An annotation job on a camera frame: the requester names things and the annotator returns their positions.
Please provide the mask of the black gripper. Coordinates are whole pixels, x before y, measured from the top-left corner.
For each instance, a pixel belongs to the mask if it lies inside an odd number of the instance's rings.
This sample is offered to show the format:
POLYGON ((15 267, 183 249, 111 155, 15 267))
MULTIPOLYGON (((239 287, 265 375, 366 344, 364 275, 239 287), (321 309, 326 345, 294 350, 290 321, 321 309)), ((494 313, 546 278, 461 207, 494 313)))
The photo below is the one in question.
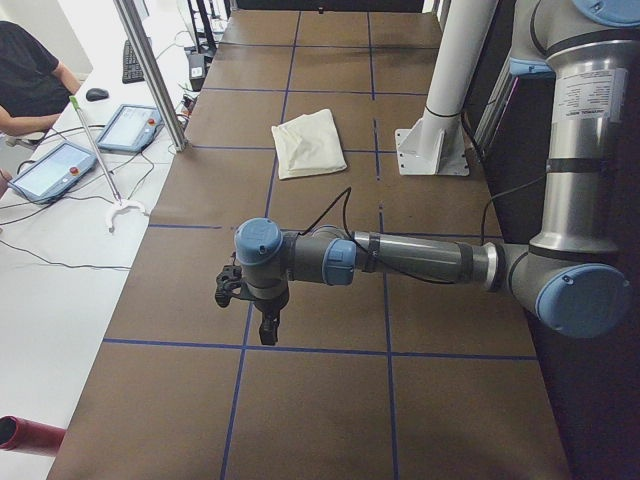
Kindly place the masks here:
POLYGON ((253 302, 264 316, 259 327, 261 344, 278 343, 280 313, 289 301, 284 277, 256 277, 249 267, 225 265, 216 277, 214 299, 221 308, 228 307, 232 299, 253 302))

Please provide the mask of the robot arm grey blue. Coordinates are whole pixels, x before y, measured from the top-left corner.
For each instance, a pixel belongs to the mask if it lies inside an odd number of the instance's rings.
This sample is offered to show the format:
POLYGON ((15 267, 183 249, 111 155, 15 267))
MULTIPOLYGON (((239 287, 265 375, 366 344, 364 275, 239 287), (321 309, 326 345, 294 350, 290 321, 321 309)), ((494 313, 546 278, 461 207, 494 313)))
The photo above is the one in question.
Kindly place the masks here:
POLYGON ((356 271, 393 272, 427 283, 480 282, 507 290, 542 323, 592 338, 625 315, 631 288, 612 265, 606 233, 613 159, 633 63, 639 57, 635 1, 520 1, 509 70, 555 80, 540 232, 527 244, 431 241, 323 227, 285 232, 254 218, 235 233, 232 264, 216 280, 226 307, 246 300, 261 312, 260 339, 278 340, 292 281, 347 285, 356 271))

